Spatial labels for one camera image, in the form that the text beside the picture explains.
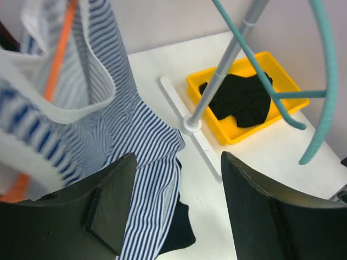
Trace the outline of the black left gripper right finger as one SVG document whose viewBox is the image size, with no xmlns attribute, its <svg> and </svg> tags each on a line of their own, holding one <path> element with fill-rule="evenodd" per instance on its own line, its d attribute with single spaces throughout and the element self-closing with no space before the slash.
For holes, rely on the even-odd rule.
<svg viewBox="0 0 347 260">
<path fill-rule="evenodd" d="M 346 204 L 290 188 L 221 155 L 238 259 L 346 259 Z"/>
</svg>

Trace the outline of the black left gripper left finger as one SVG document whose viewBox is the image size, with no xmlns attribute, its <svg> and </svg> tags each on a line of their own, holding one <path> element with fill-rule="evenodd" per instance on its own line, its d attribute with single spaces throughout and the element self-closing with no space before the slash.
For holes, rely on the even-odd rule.
<svg viewBox="0 0 347 260">
<path fill-rule="evenodd" d="M 1 203 L 1 259 L 115 259 L 135 173 L 129 153 L 39 200 Z"/>
</svg>

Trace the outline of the orange plastic hanger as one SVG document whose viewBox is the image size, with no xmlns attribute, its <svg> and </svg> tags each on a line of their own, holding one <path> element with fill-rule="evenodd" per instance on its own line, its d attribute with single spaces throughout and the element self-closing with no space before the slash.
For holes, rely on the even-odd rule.
<svg viewBox="0 0 347 260">
<path fill-rule="evenodd" d="M 63 63 L 63 58 L 68 44 L 69 34 L 72 28 L 72 23 L 74 19 L 75 9 L 77 7 L 78 1 L 69 1 L 66 13 L 64 16 L 63 24 L 61 27 L 61 32 L 59 36 L 59 41 L 56 45 L 56 51 L 52 65 L 48 74 L 48 79 L 46 87 L 44 89 L 44 98 L 47 101 L 53 99 L 53 95 L 56 90 L 57 80 L 60 74 L 60 70 Z M 25 199 L 25 194 L 30 185 L 30 177 L 25 173 L 19 172 L 16 179 L 12 181 L 12 186 L 1 195 L 1 202 L 6 203 L 16 203 L 23 201 Z"/>
</svg>

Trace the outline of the blue white striped tank top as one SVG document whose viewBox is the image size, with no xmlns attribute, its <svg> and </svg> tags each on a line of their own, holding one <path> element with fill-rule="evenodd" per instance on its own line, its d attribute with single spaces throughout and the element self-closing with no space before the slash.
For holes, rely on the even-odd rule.
<svg viewBox="0 0 347 260">
<path fill-rule="evenodd" d="M 25 1 L 19 54 L 1 51 L 1 184 L 70 187 L 128 152 L 134 190 L 120 259 L 155 259 L 178 201 L 184 147 L 138 94 L 109 1 L 78 1 L 51 101 L 44 91 L 69 1 Z"/>
</svg>

